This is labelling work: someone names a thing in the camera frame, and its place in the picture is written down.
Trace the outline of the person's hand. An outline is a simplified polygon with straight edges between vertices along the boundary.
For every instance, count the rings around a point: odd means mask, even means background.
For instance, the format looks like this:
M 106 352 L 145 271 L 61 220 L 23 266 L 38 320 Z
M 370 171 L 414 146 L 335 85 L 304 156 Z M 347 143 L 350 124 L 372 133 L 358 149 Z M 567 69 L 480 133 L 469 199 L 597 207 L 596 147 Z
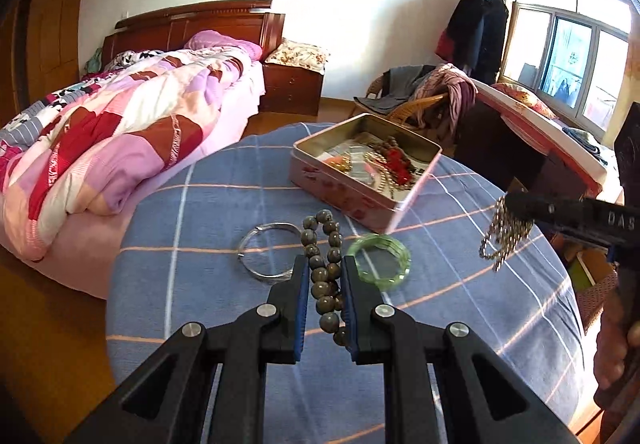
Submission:
M 593 373 L 602 390 L 608 389 L 623 375 L 628 351 L 639 346 L 639 322 L 625 330 L 624 314 L 620 295 L 613 290 L 603 305 L 593 360 Z

